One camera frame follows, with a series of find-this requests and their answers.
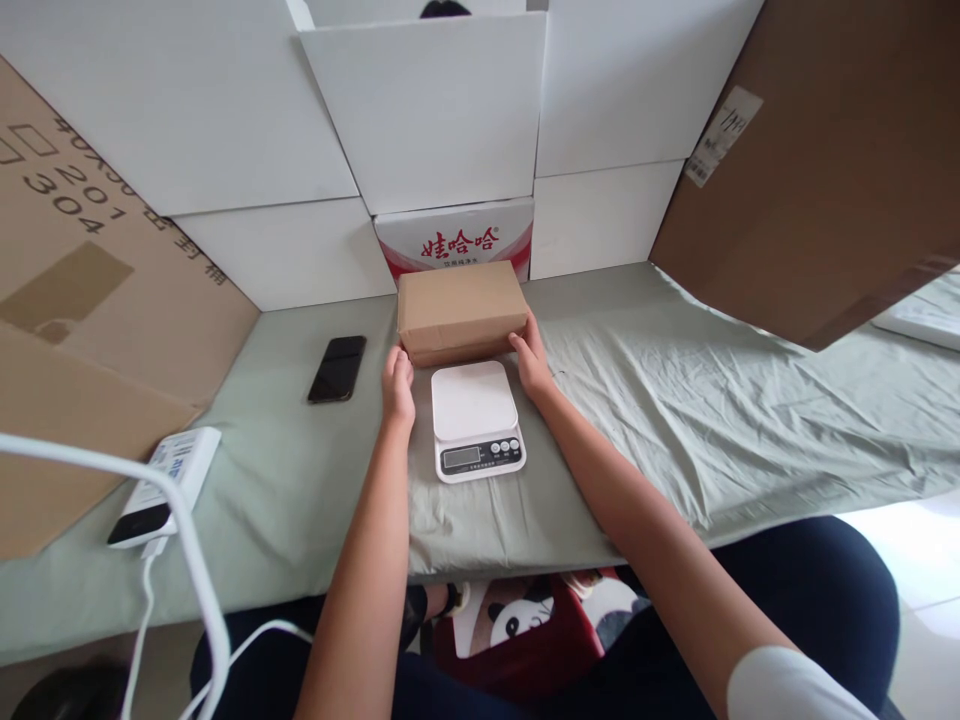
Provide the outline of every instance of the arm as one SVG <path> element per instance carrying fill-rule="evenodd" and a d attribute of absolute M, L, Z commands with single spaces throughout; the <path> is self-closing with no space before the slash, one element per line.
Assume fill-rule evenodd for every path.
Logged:
<path fill-rule="evenodd" d="M 412 382 L 407 354 L 394 347 L 383 371 L 380 434 L 317 625 L 295 720 L 390 716 L 410 549 Z"/>
<path fill-rule="evenodd" d="M 636 467 L 553 382 L 537 321 L 511 334 L 520 378 L 560 445 L 587 505 L 630 563 L 710 707 L 727 717 L 727 685 L 754 648 L 796 649 Z"/>

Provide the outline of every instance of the white cable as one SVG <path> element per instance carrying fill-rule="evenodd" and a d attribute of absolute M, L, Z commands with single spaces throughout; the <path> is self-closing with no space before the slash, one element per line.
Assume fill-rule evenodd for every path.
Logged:
<path fill-rule="evenodd" d="M 44 440 L 33 440 L 0 433 L 0 452 L 26 455 L 42 460 L 56 460 L 58 462 L 82 465 L 95 470 L 103 470 L 117 475 L 135 477 L 145 480 L 160 488 L 167 505 L 173 513 L 177 523 L 177 530 L 183 544 L 183 554 L 187 561 L 187 569 L 193 582 L 197 601 L 200 604 L 200 614 L 203 616 L 203 625 L 207 631 L 207 642 L 210 644 L 210 659 L 213 666 L 210 678 L 209 701 L 204 703 L 203 710 L 197 720 L 210 720 L 223 688 L 227 684 L 227 673 L 230 670 L 230 636 L 227 633 L 227 624 L 223 613 L 220 612 L 220 603 L 210 581 L 210 573 L 200 551 L 200 540 L 197 538 L 197 529 L 193 518 L 180 489 L 159 470 L 122 458 L 105 455 L 91 450 L 59 445 Z"/>
<path fill-rule="evenodd" d="M 237 661 L 238 657 L 243 655 L 243 651 L 250 647 L 254 640 L 269 630 L 281 630 L 283 632 L 290 633 L 291 635 L 295 635 L 296 637 L 300 638 L 307 644 L 313 642 L 313 635 L 304 632 L 293 623 L 287 622 L 286 620 L 271 620 L 270 622 L 265 622 L 263 625 L 254 630 L 253 634 L 244 640 L 243 644 L 233 652 L 233 655 L 230 656 L 230 666 L 233 667 L 233 663 Z M 203 702 L 203 699 L 207 696 L 208 692 L 210 692 L 210 683 L 204 685 L 203 689 L 197 693 L 193 700 L 190 701 L 190 704 L 187 705 L 187 709 L 184 710 L 180 715 L 180 720 L 190 720 L 193 712 L 200 706 L 200 703 Z"/>
<path fill-rule="evenodd" d="M 150 568 L 156 555 L 150 555 L 143 561 L 143 594 L 147 596 L 147 609 L 143 611 L 143 620 L 140 621 L 140 630 L 137 632 L 137 642 L 133 646 L 133 659 L 130 661 L 130 676 L 127 678 L 127 689 L 123 694 L 123 709 L 120 711 L 121 720 L 130 720 L 133 709 L 133 695 L 137 687 L 137 676 L 140 674 L 140 659 L 143 657 L 143 641 L 147 635 L 147 624 L 153 614 L 153 586 L 150 584 Z"/>

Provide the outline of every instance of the hand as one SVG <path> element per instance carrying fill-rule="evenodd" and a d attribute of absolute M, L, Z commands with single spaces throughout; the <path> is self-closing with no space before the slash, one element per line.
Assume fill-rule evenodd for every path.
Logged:
<path fill-rule="evenodd" d="M 417 409 L 413 404 L 413 365 L 399 344 L 390 348 L 383 368 L 383 425 L 399 424 L 406 430 L 413 428 Z"/>
<path fill-rule="evenodd" d="M 527 310 L 527 327 L 523 331 L 524 337 L 510 333 L 508 340 L 517 351 L 520 360 L 520 382 L 523 389 L 534 402 L 543 393 L 555 387 L 553 374 L 547 365 L 547 351 L 540 339 L 540 328 L 537 319 L 531 310 Z"/>

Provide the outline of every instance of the white digital scale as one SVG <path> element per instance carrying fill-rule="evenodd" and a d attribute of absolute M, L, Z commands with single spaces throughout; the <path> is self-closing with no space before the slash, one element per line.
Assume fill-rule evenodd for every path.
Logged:
<path fill-rule="evenodd" d="M 459 483 L 527 462 L 507 373 L 496 360 L 443 368 L 430 381 L 437 475 Z"/>

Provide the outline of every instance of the dark blue pants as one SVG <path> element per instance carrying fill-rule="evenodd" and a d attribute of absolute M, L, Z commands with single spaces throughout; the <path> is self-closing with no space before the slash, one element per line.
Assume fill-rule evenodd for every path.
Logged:
<path fill-rule="evenodd" d="M 893 578 L 862 535 L 836 518 L 811 518 L 719 548 L 714 555 L 800 650 L 879 713 L 893 673 L 900 616 Z M 231 644 L 237 647 L 273 618 L 313 632 L 322 607 L 319 597 L 234 613 L 227 617 Z M 292 717 L 309 652 L 306 643 L 291 636 L 264 635 L 231 670 L 216 717 Z M 203 639 L 190 673 L 194 693 L 209 677 Z M 637 615 L 585 678 L 536 707 L 485 695 L 443 675 L 428 659 L 402 654 L 393 711 L 395 717 L 444 720 L 713 717 L 655 609 Z"/>

